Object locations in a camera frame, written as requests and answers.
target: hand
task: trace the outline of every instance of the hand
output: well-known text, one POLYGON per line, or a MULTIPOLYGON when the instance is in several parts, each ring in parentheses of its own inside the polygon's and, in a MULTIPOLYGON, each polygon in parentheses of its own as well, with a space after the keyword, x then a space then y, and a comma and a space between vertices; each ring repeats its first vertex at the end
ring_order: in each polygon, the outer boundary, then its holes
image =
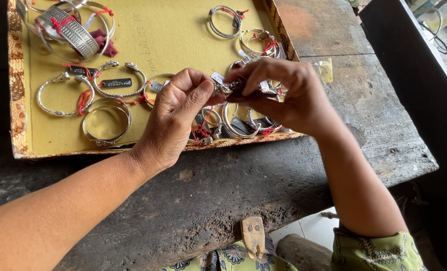
POLYGON ((329 133, 336 123, 341 123, 310 63, 262 58, 231 70, 225 82, 231 83, 240 76, 247 78, 244 96, 258 89, 258 84, 268 79, 279 81, 287 87, 288 92, 282 103, 267 98, 248 103, 257 112, 285 127, 318 137, 329 133))
POLYGON ((173 166, 188 142, 198 112, 203 106, 225 100, 223 95, 211 98, 212 92, 213 81, 203 72, 187 68, 177 73, 157 94, 145 132, 131 149, 131 157, 137 162, 150 160, 157 173, 173 166))

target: person's right hand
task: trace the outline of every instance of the person's right hand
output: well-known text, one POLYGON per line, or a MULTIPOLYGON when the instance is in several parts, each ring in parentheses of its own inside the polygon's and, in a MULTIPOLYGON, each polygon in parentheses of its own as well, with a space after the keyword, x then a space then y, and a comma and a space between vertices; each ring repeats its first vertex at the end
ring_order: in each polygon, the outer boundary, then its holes
POLYGON ((225 83, 231 83, 241 76, 247 78, 244 96, 258 89, 260 82, 269 79, 287 87, 288 92, 282 103, 267 98, 248 103, 257 112, 285 127, 316 138, 331 133, 339 126, 338 123, 342 123, 310 63, 262 58, 231 70, 225 83))

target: display tray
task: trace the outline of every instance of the display tray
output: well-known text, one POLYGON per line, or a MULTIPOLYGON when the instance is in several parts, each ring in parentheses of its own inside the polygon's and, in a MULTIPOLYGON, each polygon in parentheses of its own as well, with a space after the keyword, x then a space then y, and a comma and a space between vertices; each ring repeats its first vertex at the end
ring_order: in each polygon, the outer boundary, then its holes
MULTIPOLYGON (((208 11, 217 5, 226 5, 239 11, 248 9, 245 19, 242 19, 242 30, 261 28, 269 31, 278 42, 282 43, 287 59, 299 61, 272 0, 205 2, 101 0, 100 3, 107 5, 115 15, 116 32, 112 40, 119 53, 114 58, 101 56, 85 65, 98 68, 107 61, 115 60, 120 66, 103 71, 97 82, 119 78, 131 78, 133 81, 132 87, 109 89, 108 92, 111 93, 133 93, 142 84, 141 77, 125 68, 126 62, 136 64, 147 79, 161 73, 177 73, 186 67, 192 67, 208 75, 215 71, 226 75, 229 66, 242 57, 238 54, 239 37, 221 38, 209 27, 208 11)), ((47 0, 35 1, 35 6, 38 8, 48 8, 52 4, 54 2, 47 0)), ((80 12, 83 18, 88 18, 92 13, 85 8, 80 9, 80 12)), ((32 22, 38 15, 30 11, 28 21, 32 22)), ((107 14, 102 16, 111 27, 110 16, 107 14)), ((232 16, 218 12, 214 18, 215 25, 222 32, 235 32, 232 16)), ((11 139, 15 158, 36 160, 73 154, 116 154, 129 150, 131 144, 138 141, 151 112, 151 107, 147 104, 129 105, 133 116, 130 130, 111 149, 104 150, 99 149, 83 133, 84 116, 58 117, 43 111, 36 101, 37 90, 49 79, 66 71, 67 68, 61 64, 67 62, 50 53, 39 37, 28 32, 16 13, 16 0, 8 1, 8 23, 11 139)), ((103 25, 95 19, 88 31, 103 28, 103 25)), ((56 44, 54 47, 57 52, 70 57, 75 55, 68 46, 56 44)), ((53 83, 44 89, 41 100, 47 108, 53 110, 76 111, 78 98, 87 88, 85 84, 77 83, 73 79, 65 83, 53 83)), ((95 100, 102 97, 96 94, 95 100)), ((135 96, 126 100, 134 101, 138 98, 135 96)), ((234 106, 230 106, 229 114, 233 113, 234 106)), ((221 107, 216 107, 215 110, 221 113, 221 107)), ((236 114, 243 121, 247 119, 246 115, 247 108, 244 107, 239 108, 236 114)), ((254 119, 262 117, 254 112, 254 119)), ((213 116, 210 116, 209 120, 215 122, 212 118, 213 116)), ((268 136, 257 135, 250 139, 218 139, 205 146, 188 144, 184 150, 201 150, 300 136, 301 133, 293 131, 276 132, 268 136)))

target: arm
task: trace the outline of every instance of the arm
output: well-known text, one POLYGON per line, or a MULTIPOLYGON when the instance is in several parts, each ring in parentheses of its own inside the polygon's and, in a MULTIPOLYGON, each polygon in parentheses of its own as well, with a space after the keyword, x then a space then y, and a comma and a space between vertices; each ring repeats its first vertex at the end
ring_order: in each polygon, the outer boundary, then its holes
POLYGON ((52 270, 131 193, 174 165, 198 111, 222 100, 209 100, 210 80, 196 70, 181 71, 157 95, 145 133, 131 151, 0 206, 0 270, 52 270))
POLYGON ((260 99, 250 107, 297 132, 313 136, 322 154, 332 199, 341 223, 368 237, 388 237, 407 227, 394 199, 372 170, 352 133, 331 106, 309 63, 267 59, 232 70, 232 82, 248 77, 244 95, 267 79, 289 89, 285 101, 260 99))

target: white tile floor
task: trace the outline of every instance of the white tile floor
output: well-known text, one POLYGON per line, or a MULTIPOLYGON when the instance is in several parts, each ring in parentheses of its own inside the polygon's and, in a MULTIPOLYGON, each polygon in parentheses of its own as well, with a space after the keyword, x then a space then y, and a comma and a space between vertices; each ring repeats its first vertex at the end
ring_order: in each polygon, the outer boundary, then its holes
MULTIPOLYGON (((334 207, 324 210, 323 212, 336 213, 334 207)), ((304 238, 318 243, 332 250, 334 242, 333 229, 339 226, 339 219, 328 219, 320 215, 320 212, 304 217, 289 225, 283 226, 276 231, 270 233, 270 237, 274 241, 274 246, 277 247, 279 241, 288 234, 298 234, 304 238)))

